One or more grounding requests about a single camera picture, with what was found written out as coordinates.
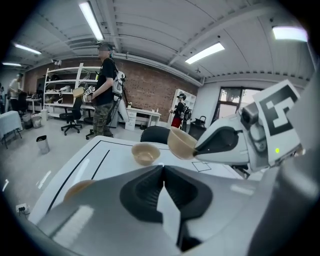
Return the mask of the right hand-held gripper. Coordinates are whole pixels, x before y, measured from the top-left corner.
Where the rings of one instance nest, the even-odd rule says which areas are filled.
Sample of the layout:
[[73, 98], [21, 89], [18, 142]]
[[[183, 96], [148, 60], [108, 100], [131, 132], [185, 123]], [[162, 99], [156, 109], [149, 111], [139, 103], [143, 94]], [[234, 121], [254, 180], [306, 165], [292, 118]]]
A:
[[253, 95], [253, 102], [213, 122], [195, 145], [196, 159], [224, 165], [249, 163], [252, 172], [293, 155], [301, 142], [287, 114], [300, 94], [285, 79]]

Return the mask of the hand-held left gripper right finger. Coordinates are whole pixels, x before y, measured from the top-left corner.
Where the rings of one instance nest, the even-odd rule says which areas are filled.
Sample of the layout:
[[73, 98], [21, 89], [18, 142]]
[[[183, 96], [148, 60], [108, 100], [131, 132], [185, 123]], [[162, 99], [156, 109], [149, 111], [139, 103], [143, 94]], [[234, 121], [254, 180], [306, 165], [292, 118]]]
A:
[[249, 252], [272, 197], [277, 171], [241, 180], [164, 166], [164, 184], [180, 207], [177, 240], [165, 252]]

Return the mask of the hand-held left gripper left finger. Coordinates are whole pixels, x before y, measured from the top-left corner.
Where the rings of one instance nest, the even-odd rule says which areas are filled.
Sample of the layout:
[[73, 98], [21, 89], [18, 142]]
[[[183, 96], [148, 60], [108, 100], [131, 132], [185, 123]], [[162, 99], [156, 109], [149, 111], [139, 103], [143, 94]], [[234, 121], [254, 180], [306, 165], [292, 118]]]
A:
[[96, 180], [52, 208], [39, 229], [71, 253], [177, 253], [157, 211], [163, 167]]

